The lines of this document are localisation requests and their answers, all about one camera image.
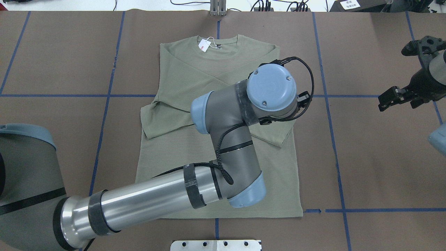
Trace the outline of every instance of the metal bracket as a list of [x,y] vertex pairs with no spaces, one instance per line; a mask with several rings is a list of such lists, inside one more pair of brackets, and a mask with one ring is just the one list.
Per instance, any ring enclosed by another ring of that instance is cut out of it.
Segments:
[[226,16],[226,0],[211,0],[211,16]]
[[170,251],[261,251],[260,240],[201,240],[174,241]]

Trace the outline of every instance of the black cable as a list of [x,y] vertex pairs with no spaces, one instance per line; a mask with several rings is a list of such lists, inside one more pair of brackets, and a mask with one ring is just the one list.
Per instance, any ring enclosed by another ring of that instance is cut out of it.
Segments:
[[306,2],[304,2],[304,0],[302,0],[302,2],[299,4],[299,10],[300,12],[304,12],[304,11],[308,11],[308,5],[306,4],[309,0],[307,0]]
[[[203,166],[203,167],[215,168],[215,169],[219,170],[222,173],[223,178],[225,179],[225,181],[228,184],[230,184],[230,185],[234,184],[234,180],[232,179],[231,175],[221,165],[219,166],[219,165],[212,164],[212,163],[199,162],[199,163],[194,163],[194,166]],[[176,167],[176,168],[168,170],[168,171],[166,171],[164,173],[158,174],[155,177],[159,177],[159,176],[166,175],[166,174],[178,171],[178,170],[182,170],[183,168],[184,168],[184,166]]]
[[297,7],[299,6],[299,3],[298,3],[298,2],[296,2],[296,1],[291,2],[291,3],[288,5],[288,8],[286,9],[286,11],[289,10],[289,8],[291,7],[292,4],[296,4],[296,9],[297,9]]
[[211,2],[189,2],[189,3],[183,3],[183,4],[175,4],[175,3],[172,2],[172,0],[170,0],[170,3],[171,3],[171,4],[174,4],[174,5],[185,5],[185,4],[211,4]]
[[215,150],[215,156],[217,157],[217,163],[218,163],[218,166],[219,166],[219,167],[223,168],[223,166],[222,166],[222,159],[221,159],[221,155],[220,155],[220,150],[221,150],[221,147],[222,147],[222,143],[223,143],[223,139],[224,139],[224,137],[225,137],[228,133],[230,133],[230,132],[232,132],[233,130],[235,130],[235,129],[237,129],[237,128],[240,128],[240,127],[242,127],[242,126],[246,126],[246,124],[245,124],[244,122],[239,123],[239,124],[236,124],[236,125],[234,125],[233,127],[231,127],[230,129],[226,130],[224,133],[222,133],[222,135],[220,135],[219,143],[217,144],[217,149]]
[[91,246],[91,244],[93,243],[94,240],[95,240],[95,238],[91,239],[91,240],[88,242],[87,246],[83,249],[83,251],[87,251],[88,248]]
[[282,1],[282,0],[273,0],[273,1],[282,2],[282,3],[292,3],[292,1]]
[[257,0],[257,2],[255,2],[255,3],[252,5],[252,8],[251,8],[250,11],[252,11],[252,10],[254,9],[254,7],[256,6],[257,3],[259,3],[259,11],[260,11],[260,2],[263,3],[263,0]]
[[268,120],[269,121],[292,121],[292,120],[295,120],[295,119],[299,118],[300,116],[302,116],[308,110],[308,107],[310,106],[310,103],[313,100],[313,95],[314,95],[314,77],[313,77],[313,72],[311,71],[311,69],[308,66],[308,64],[305,63],[305,61],[303,61],[302,59],[300,59],[298,57],[289,57],[289,58],[284,59],[283,61],[287,61],[287,63],[288,63],[288,62],[293,61],[293,60],[297,60],[297,61],[301,62],[307,68],[308,72],[310,73],[310,77],[311,77],[311,94],[310,94],[310,97],[309,97],[310,100],[308,100],[308,103],[306,103],[304,110],[301,113],[299,113],[297,116],[295,116],[295,117],[291,117],[291,118],[261,117],[261,118],[259,118],[259,121],[268,121]]

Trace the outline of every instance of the white floor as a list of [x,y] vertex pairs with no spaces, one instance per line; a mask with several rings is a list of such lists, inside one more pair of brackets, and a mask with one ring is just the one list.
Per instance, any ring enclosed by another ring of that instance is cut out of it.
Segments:
[[[174,3],[186,3],[194,0],[172,0]],[[328,8],[331,8],[335,0],[327,0]],[[227,0],[227,8],[237,8],[242,11],[249,11],[255,0]],[[433,3],[430,8],[439,13],[446,12],[446,6]],[[129,9],[142,10],[209,10],[209,4],[173,5],[169,0],[117,0],[116,10],[124,11]],[[313,12],[325,12],[325,0],[309,0],[308,6]],[[7,2],[3,4],[8,10],[37,10],[37,11],[111,11],[115,6],[115,0],[33,0],[26,3]],[[274,11],[286,11],[288,3],[272,0],[271,7]]]

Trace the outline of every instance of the price tag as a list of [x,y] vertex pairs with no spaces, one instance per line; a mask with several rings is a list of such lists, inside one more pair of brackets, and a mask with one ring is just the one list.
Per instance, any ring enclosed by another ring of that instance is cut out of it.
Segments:
[[198,47],[200,48],[200,50],[206,52],[207,48],[209,48],[209,45],[211,45],[210,41],[207,41],[206,39],[202,39],[200,41],[200,43],[198,44]]
[[340,2],[340,4],[342,5],[342,8],[344,8],[345,10],[361,7],[361,5],[358,3],[357,0],[347,0]]

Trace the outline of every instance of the silver cylinder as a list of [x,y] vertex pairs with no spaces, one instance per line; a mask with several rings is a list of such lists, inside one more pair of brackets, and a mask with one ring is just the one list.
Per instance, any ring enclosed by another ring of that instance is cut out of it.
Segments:
[[[204,202],[218,201],[211,169],[195,167],[195,176]],[[62,208],[62,232],[72,247],[82,248],[88,240],[98,236],[88,218],[89,201],[90,197],[70,197]],[[106,191],[102,195],[101,206],[108,227],[114,231],[192,208],[183,170]]]
[[[195,175],[205,203],[219,200],[210,168],[196,167]],[[108,226],[116,231],[192,208],[183,171],[105,192],[101,204]]]
[[441,84],[446,85],[446,55],[445,51],[436,56],[429,64],[432,77]]
[[88,220],[89,197],[69,197],[62,207],[61,227],[66,242],[75,248],[84,247],[89,239],[97,237]]

